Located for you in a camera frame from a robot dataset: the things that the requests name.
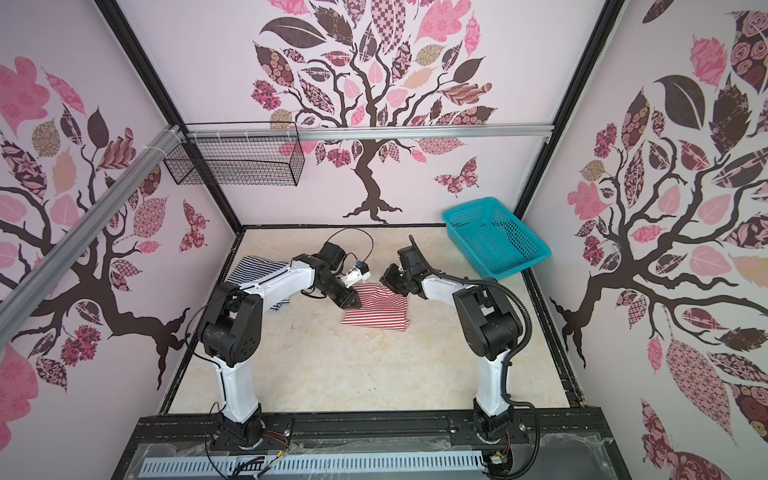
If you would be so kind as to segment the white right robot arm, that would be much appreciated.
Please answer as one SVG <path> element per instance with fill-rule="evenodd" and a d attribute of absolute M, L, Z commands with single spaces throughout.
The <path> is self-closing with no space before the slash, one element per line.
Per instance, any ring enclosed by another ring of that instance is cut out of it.
<path fill-rule="evenodd" d="M 456 309 L 464 339 L 479 358 L 474 428 L 484 441 L 498 441 L 514 427 L 515 409 L 527 406 L 512 398 L 508 375 L 513 357 L 532 337 L 530 314 L 493 279 L 461 278 L 432 267 L 416 244 L 400 249 L 398 257 L 385 270 L 382 285 L 403 297 L 415 295 Z"/>

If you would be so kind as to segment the red white striped tank top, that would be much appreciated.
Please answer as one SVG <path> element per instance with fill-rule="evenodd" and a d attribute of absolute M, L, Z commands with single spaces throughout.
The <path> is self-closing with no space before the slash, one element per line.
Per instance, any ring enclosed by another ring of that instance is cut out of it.
<path fill-rule="evenodd" d="M 347 310 L 342 320 L 343 325 L 393 331 L 405 331 L 409 327 L 406 297 L 374 283 L 361 283 L 353 288 L 362 306 Z"/>

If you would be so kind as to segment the blue white striped tank top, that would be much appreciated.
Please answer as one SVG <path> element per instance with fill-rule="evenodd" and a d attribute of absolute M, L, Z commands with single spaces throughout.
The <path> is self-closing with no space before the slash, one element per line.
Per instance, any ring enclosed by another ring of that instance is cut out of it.
<path fill-rule="evenodd" d="M 237 285 L 256 282 L 274 274 L 287 265 L 288 263 L 285 261 L 276 261 L 255 255 L 248 255 L 244 256 L 237 263 L 226 280 L 229 283 Z"/>

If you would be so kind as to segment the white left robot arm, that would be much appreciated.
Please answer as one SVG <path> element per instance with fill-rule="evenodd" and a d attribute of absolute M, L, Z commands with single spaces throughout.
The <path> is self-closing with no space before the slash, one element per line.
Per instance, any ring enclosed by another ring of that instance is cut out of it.
<path fill-rule="evenodd" d="M 363 260 L 342 271 L 348 254 L 325 242 L 315 254 L 301 254 L 287 265 L 257 279 L 216 286 L 206 305 L 198 342 L 203 358 L 215 365 L 222 395 L 223 431 L 240 447 L 257 446 L 265 433 L 262 411 L 252 378 L 251 358 L 261 343 L 263 316 L 281 300 L 315 289 L 342 310 L 356 310 L 362 301 L 354 286 L 370 277 Z"/>

